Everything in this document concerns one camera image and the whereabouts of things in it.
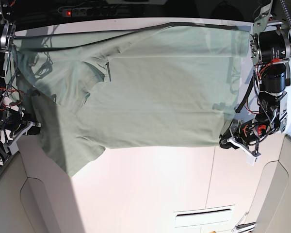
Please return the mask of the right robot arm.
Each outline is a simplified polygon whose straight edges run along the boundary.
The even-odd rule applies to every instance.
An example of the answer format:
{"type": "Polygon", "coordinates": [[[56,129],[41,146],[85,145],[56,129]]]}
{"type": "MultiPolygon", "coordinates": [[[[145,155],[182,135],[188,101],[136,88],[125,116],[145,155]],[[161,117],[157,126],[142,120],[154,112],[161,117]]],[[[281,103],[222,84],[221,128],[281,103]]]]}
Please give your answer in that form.
{"type": "Polygon", "coordinates": [[[8,150],[23,135],[36,135],[41,124],[30,106],[30,93],[18,88],[14,0],[0,0],[0,145],[8,150]]]}

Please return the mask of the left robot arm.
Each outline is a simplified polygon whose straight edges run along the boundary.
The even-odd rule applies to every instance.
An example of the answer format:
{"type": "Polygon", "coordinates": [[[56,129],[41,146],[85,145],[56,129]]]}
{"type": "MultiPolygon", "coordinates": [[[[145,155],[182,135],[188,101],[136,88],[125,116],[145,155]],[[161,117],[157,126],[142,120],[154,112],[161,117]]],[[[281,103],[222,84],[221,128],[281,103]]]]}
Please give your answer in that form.
{"type": "Polygon", "coordinates": [[[248,98],[255,93],[258,111],[254,118],[242,122],[233,120],[220,135],[223,149],[241,149],[258,157],[259,145],[268,136],[284,132],[287,126],[287,92],[291,84],[291,0],[264,0],[254,19],[250,37],[253,74],[240,105],[235,110],[249,108],[248,98]]]}

